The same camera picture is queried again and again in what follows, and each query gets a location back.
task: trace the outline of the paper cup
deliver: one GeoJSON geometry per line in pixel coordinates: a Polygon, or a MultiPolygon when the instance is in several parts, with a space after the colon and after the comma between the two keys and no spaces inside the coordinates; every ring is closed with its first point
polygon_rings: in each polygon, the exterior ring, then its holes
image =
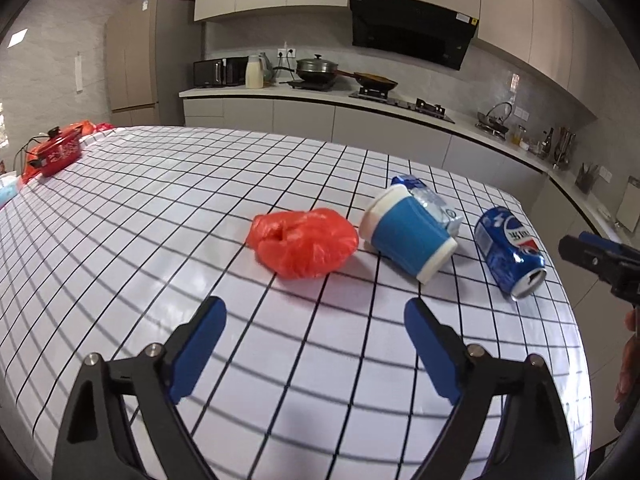
{"type": "Polygon", "coordinates": [[[427,283],[458,246],[402,184],[388,188],[365,211],[360,237],[421,283],[427,283]]]}

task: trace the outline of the white countertop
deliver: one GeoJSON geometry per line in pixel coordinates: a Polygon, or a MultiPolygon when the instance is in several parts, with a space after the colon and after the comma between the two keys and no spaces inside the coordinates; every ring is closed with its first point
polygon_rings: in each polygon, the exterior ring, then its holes
{"type": "Polygon", "coordinates": [[[312,99],[315,101],[326,101],[333,104],[345,104],[349,106],[357,106],[368,108],[370,110],[379,110],[387,114],[392,114],[398,118],[407,118],[412,121],[420,121],[427,126],[437,126],[444,128],[453,134],[466,137],[475,142],[480,142],[489,148],[503,152],[518,160],[529,164],[530,166],[548,174],[548,176],[561,187],[564,192],[571,197],[574,203],[580,208],[580,211],[591,221],[597,228],[598,234],[606,236],[615,242],[622,242],[631,245],[629,238],[621,231],[613,227],[612,222],[607,221],[605,216],[598,210],[606,210],[604,206],[591,193],[585,196],[574,184],[575,175],[567,171],[556,171],[553,165],[544,160],[540,160],[532,153],[526,152],[520,147],[514,146],[510,142],[503,142],[496,137],[486,134],[476,128],[478,120],[465,114],[460,114],[454,110],[447,110],[447,115],[455,121],[455,124],[442,121],[437,118],[429,117],[418,112],[404,110],[402,108],[392,107],[383,103],[367,101],[364,99],[355,99],[350,97],[353,89],[331,90],[329,92],[317,92],[311,90],[294,89],[288,85],[277,84],[274,86],[253,90],[244,86],[222,87],[222,88],[195,88],[180,92],[183,98],[201,98],[207,96],[260,96],[273,98],[290,98],[295,99],[312,99]]]}
{"type": "MultiPolygon", "coordinates": [[[[178,412],[219,478],[410,478],[451,410],[403,325],[420,296],[466,344],[544,357],[584,478],[591,391],[575,317],[551,261],[534,296],[500,293],[472,237],[495,205],[529,224],[493,187],[329,142],[164,126],[100,134],[0,211],[0,371],[13,396],[3,407],[33,435],[44,478],[82,356],[136,355],[212,294],[226,327],[178,412]],[[390,171],[415,173],[464,214],[456,254],[427,285],[365,246],[339,272],[283,280],[245,246],[254,216],[273,211],[326,206],[357,226],[390,171]]],[[[126,402],[143,463],[163,478],[126,402]]],[[[495,397],[466,478],[482,472],[500,410],[495,397]]]]}

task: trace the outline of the blue gripper pad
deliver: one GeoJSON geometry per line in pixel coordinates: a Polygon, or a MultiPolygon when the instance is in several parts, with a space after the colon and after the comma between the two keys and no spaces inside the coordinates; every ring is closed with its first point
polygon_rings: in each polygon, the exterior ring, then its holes
{"type": "Polygon", "coordinates": [[[611,240],[605,240],[604,238],[588,231],[581,232],[578,236],[578,240],[580,240],[581,242],[585,242],[586,244],[596,246],[603,251],[610,251],[614,254],[622,254],[620,244],[612,242],[611,240]]]}
{"type": "Polygon", "coordinates": [[[174,382],[169,389],[169,397],[174,404],[193,392],[225,325],[225,302],[217,298],[191,333],[174,363],[174,382]]]}
{"type": "MultiPolygon", "coordinates": [[[[425,307],[419,298],[407,301],[404,307],[404,327],[438,395],[449,399],[453,406],[460,398],[460,389],[456,379],[456,365],[434,332],[428,319],[420,312],[420,309],[425,307]]],[[[441,329],[451,330],[453,335],[460,340],[450,326],[440,325],[428,308],[427,311],[428,316],[433,318],[431,323],[437,323],[441,329]]],[[[462,341],[460,341],[460,345],[460,350],[466,351],[462,341]]]]}

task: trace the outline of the range hood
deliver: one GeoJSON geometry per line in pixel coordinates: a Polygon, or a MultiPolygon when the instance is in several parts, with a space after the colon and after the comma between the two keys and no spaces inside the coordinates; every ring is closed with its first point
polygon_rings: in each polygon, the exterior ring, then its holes
{"type": "Polygon", "coordinates": [[[460,70],[478,20],[418,0],[349,0],[353,44],[460,70]]]}

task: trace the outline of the metal screw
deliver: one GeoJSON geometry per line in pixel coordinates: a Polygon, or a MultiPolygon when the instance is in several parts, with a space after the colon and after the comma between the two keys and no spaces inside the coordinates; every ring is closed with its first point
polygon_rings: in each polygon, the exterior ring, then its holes
{"type": "Polygon", "coordinates": [[[486,350],[482,348],[480,345],[476,345],[476,344],[471,344],[467,346],[466,351],[469,352],[469,355],[471,355],[471,357],[482,357],[484,354],[486,354],[486,350]]]}
{"type": "Polygon", "coordinates": [[[145,354],[149,357],[156,357],[162,351],[160,343],[151,343],[145,348],[145,354]]]}
{"type": "Polygon", "coordinates": [[[529,362],[534,365],[537,366],[539,368],[542,368],[545,365],[545,360],[542,357],[542,355],[538,355],[538,354],[531,354],[529,356],[529,362]]]}
{"type": "Polygon", "coordinates": [[[84,364],[93,366],[100,360],[100,354],[96,352],[91,352],[87,357],[84,358],[84,364]]]}

